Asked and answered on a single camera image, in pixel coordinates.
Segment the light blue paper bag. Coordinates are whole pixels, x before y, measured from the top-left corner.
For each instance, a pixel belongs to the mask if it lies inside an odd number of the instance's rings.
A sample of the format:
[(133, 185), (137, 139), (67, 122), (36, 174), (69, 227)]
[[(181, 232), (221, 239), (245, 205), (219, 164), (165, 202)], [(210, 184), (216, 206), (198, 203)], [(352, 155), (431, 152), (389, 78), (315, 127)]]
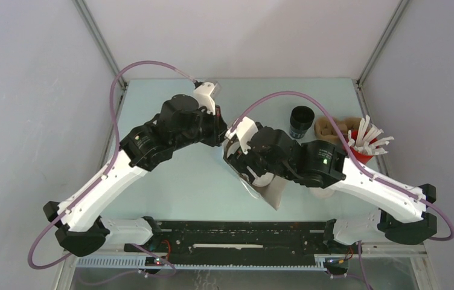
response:
[(244, 173), (239, 173), (236, 171), (233, 165), (228, 163), (228, 157), (236, 153), (240, 148), (239, 142), (236, 138), (229, 141), (226, 140), (222, 144), (222, 158), (225, 163), (234, 171), (234, 175), (238, 178), (247, 192), (255, 199), (262, 199), (267, 204), (269, 204), (274, 210), (278, 210), (281, 205), (281, 199), (284, 192), (284, 189), (288, 183), (288, 180), (274, 175), (273, 181), (266, 187), (254, 187), (250, 180), (249, 176)]

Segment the red cup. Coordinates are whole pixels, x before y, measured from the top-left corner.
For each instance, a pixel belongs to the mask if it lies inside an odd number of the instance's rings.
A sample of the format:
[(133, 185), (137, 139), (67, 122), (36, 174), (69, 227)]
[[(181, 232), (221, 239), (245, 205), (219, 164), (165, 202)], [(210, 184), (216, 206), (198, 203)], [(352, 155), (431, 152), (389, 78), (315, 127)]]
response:
[(356, 139), (357, 138), (357, 134), (358, 134), (358, 131), (357, 130), (350, 130), (348, 132), (349, 134), (345, 136), (345, 141), (348, 143), (349, 145), (349, 148), (350, 148), (350, 151), (353, 153), (353, 155), (356, 157), (356, 160), (358, 160), (360, 163), (362, 164), (367, 164), (367, 162), (369, 160), (371, 160), (373, 158), (374, 155), (366, 155), (364, 153), (360, 153), (359, 151), (357, 151), (354, 147), (354, 145), (352, 145), (350, 143), (351, 139), (349, 138), (349, 136), (352, 137), (352, 139)]

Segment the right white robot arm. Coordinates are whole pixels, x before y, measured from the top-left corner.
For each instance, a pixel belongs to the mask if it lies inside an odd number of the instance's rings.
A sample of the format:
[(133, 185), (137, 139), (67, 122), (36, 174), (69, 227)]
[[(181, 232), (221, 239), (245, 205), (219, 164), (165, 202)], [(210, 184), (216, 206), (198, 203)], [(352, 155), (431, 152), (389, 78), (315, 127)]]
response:
[(286, 132), (252, 123), (227, 131), (223, 158), (250, 193), (273, 209), (281, 207), (288, 183), (307, 188), (317, 198), (344, 193), (370, 203), (366, 214), (327, 222), (323, 247), (331, 252), (361, 240), (417, 245), (433, 238), (438, 219), (428, 211), (435, 188), (416, 188), (367, 168), (327, 141), (300, 143)]

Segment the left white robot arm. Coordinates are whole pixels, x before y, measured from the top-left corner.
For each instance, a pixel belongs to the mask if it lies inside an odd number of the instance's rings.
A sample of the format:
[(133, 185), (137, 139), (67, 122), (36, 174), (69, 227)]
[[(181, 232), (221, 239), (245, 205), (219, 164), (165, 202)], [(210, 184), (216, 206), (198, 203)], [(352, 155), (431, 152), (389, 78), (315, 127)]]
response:
[(209, 112), (189, 95), (175, 95), (162, 104), (160, 113), (134, 127), (119, 143), (111, 158), (76, 194), (65, 201), (50, 201), (43, 210), (56, 222), (56, 239), (71, 254), (84, 257), (106, 244), (141, 245), (156, 251), (162, 243), (152, 217), (111, 220), (103, 210), (136, 180), (170, 160), (173, 153), (195, 143), (217, 147), (223, 143), (227, 125), (219, 105)]

